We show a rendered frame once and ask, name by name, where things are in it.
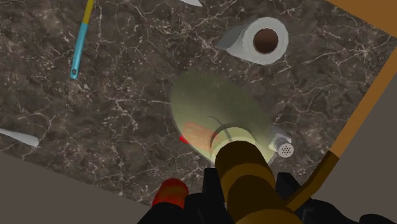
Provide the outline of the silver salt shaker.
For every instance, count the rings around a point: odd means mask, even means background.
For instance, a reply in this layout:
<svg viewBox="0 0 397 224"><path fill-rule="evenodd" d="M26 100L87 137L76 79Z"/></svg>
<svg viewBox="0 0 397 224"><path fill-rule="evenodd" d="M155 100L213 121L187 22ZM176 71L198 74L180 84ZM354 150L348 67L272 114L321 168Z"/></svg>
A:
<svg viewBox="0 0 397 224"><path fill-rule="evenodd" d="M280 128L271 125L270 133L272 140L269 149L275 151L280 157L288 158L294 153L292 139Z"/></svg>

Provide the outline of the white paper towel roll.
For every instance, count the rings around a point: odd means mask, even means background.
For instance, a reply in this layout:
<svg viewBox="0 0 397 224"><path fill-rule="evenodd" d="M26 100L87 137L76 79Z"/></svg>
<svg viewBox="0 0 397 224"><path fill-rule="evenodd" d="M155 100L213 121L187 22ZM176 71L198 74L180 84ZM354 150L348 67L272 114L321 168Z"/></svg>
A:
<svg viewBox="0 0 397 224"><path fill-rule="evenodd" d="M230 29L216 48L249 62L268 65L285 54L288 43L285 25L276 18L262 17Z"/></svg>

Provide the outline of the blue and yellow handled tool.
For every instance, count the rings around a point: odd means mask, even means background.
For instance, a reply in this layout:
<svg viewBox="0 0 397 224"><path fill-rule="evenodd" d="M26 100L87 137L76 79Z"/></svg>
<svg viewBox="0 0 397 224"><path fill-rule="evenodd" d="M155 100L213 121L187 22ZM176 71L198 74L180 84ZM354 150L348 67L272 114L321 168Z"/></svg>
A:
<svg viewBox="0 0 397 224"><path fill-rule="evenodd" d="M85 37L86 37L87 31L88 31L88 23L90 20L90 16L91 16L93 7L94 7L94 0L87 0L83 19L80 24L79 33L78 33L78 37L77 37L75 48L74 48L73 61L71 64L70 77L75 80L78 79L78 75L79 75L81 56L82 56L83 47L84 47L84 43L85 43Z"/></svg>

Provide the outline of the green bottle with gold neck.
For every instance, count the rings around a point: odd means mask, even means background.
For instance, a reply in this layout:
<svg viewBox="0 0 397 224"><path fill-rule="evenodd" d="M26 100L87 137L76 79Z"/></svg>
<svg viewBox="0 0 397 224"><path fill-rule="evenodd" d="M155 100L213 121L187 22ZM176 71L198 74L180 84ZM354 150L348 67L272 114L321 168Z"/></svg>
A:
<svg viewBox="0 0 397 224"><path fill-rule="evenodd" d="M275 190L271 124L249 93L215 74L188 72L173 84L171 111L182 137L214 164L235 224L303 224Z"/></svg>

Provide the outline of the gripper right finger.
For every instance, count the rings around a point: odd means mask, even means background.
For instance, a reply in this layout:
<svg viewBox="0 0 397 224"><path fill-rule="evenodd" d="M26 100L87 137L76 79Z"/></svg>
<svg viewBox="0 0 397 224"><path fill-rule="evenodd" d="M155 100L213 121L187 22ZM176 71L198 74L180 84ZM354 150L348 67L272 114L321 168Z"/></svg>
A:
<svg viewBox="0 0 397 224"><path fill-rule="evenodd" d="M301 185L287 172L279 172L275 190L283 198L293 195ZM378 214L364 214L359 221L354 221L344 216L334 205L309 198L296 211L295 214L303 224L397 224Z"/></svg>

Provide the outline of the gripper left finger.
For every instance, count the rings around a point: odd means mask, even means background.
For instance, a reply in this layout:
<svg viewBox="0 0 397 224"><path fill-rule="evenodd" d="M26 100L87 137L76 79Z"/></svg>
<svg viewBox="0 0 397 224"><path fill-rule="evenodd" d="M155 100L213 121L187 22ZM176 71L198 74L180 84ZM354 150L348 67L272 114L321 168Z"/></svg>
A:
<svg viewBox="0 0 397 224"><path fill-rule="evenodd" d="M225 207L217 170L204 170L202 191L189 193L183 209L162 202L151 206L137 224L233 224Z"/></svg>

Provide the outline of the red round object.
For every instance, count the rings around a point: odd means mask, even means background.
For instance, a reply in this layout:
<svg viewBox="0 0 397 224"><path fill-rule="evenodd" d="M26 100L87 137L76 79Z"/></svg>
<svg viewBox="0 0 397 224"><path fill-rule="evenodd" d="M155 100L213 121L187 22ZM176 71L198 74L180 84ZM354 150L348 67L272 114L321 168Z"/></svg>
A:
<svg viewBox="0 0 397 224"><path fill-rule="evenodd" d="M183 209L185 206L185 198L188 194L188 187L183 181L176 178L169 178L161 184L153 199L152 206L167 202Z"/></svg>

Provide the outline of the orange wooden counter cabinet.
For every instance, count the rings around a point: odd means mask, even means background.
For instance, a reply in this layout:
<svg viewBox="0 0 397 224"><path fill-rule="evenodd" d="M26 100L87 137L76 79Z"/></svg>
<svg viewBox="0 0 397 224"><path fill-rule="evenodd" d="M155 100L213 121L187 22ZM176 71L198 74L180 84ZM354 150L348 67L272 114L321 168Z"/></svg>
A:
<svg viewBox="0 0 397 224"><path fill-rule="evenodd" d="M380 73L374 79L367 93L354 110L354 113L351 115L322 161L315 168L310 178L289 197L286 202L286 207L288 209L296 211L321 188L396 72L397 47L393 50L387 62L384 64L384 67L380 70Z"/></svg>

